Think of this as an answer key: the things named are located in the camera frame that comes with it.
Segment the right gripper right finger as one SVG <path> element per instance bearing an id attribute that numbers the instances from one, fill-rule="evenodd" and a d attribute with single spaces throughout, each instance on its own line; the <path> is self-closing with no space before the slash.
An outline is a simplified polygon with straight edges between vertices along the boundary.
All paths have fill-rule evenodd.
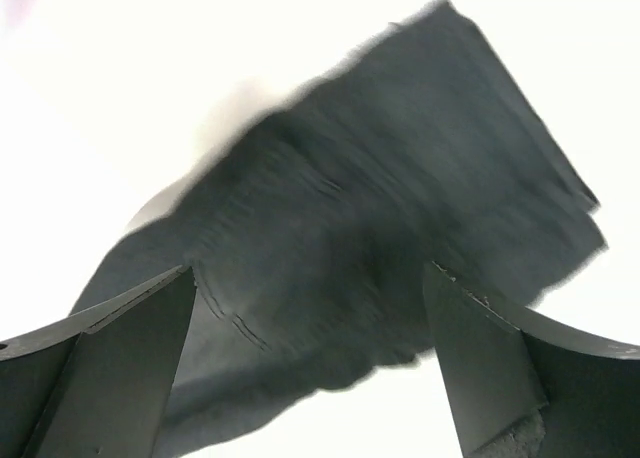
<path id="1" fill-rule="evenodd" d="M 463 456 L 638 456 L 638 346 L 476 295 L 435 264 L 423 284 Z"/>

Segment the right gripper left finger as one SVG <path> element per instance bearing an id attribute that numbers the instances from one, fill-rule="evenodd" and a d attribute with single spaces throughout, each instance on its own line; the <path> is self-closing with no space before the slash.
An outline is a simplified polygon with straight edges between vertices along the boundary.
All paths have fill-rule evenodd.
<path id="1" fill-rule="evenodd" d="M 176 267 L 1 344 L 4 457 L 151 456 L 195 298 Z"/>

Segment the black trousers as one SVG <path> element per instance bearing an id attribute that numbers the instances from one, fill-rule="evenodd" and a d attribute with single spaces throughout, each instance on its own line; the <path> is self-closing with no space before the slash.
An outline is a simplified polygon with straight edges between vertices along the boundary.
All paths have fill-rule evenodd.
<path id="1" fill-rule="evenodd" d="M 154 447 L 181 457 L 430 347 L 430 263 L 523 304 L 602 250 L 597 198 L 448 0 L 250 128 L 121 239 L 85 309 L 178 265 L 190 328 Z"/>

